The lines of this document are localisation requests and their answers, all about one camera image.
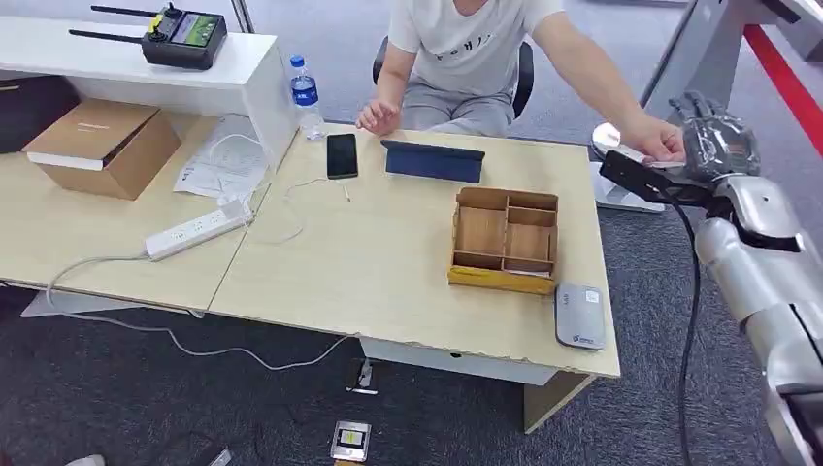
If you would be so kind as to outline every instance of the bottle label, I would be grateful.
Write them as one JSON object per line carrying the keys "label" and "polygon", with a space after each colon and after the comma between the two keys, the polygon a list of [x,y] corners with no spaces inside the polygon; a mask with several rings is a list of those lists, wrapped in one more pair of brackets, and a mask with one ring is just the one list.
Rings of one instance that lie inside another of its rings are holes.
{"label": "bottle label", "polygon": [[295,105],[298,107],[308,107],[309,105],[314,105],[318,100],[317,86],[314,85],[314,80],[312,80],[312,87],[309,87],[308,89],[295,89],[292,87],[291,94]]}

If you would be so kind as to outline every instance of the office chair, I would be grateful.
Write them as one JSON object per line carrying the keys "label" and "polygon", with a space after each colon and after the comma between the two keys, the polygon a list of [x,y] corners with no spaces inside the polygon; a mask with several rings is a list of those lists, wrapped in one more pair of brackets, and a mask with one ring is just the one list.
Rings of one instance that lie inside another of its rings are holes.
{"label": "office chair", "polygon": [[[372,79],[375,84],[378,83],[378,76],[385,61],[385,50],[388,46],[388,37],[383,38],[382,44],[378,50],[378,56],[375,58],[375,64],[372,66]],[[523,113],[523,108],[529,102],[529,97],[532,95],[532,88],[535,85],[535,62],[532,47],[525,42],[520,44],[520,70],[517,79],[517,90],[514,93],[514,101],[511,105],[514,107],[514,117],[520,117]]]}

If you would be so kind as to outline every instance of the robot finger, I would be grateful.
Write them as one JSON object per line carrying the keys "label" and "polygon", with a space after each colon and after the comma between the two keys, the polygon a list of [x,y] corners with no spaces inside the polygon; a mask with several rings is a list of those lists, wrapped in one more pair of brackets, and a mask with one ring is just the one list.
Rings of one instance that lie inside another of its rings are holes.
{"label": "robot finger", "polygon": [[718,117],[725,117],[727,115],[726,108],[720,105],[720,102],[717,102],[714,99],[706,99],[708,102],[708,107],[711,109],[711,112]]}
{"label": "robot finger", "polygon": [[687,90],[684,95],[694,106],[697,118],[705,118],[712,115],[711,109],[702,93],[697,90]]}
{"label": "robot finger", "polygon": [[683,101],[680,99],[669,99],[669,105],[675,109],[677,116],[680,117],[680,121],[686,121],[694,117],[694,112],[688,109],[688,107],[691,106],[684,106]]}

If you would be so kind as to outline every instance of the gray pants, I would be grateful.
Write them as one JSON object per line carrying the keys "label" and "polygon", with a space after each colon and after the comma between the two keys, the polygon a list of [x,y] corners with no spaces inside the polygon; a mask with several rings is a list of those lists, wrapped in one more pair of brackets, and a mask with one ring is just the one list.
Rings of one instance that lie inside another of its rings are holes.
{"label": "gray pants", "polygon": [[403,100],[403,128],[503,138],[514,120],[511,103],[510,93],[448,92],[412,76]]}

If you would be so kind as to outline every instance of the desk drawer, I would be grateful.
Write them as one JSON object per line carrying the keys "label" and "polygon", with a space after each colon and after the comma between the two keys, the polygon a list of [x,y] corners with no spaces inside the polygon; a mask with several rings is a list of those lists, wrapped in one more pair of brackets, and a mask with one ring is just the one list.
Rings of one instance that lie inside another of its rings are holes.
{"label": "desk drawer", "polygon": [[532,385],[544,385],[557,372],[557,369],[537,364],[413,347],[371,338],[361,337],[360,345],[366,356],[373,359]]}

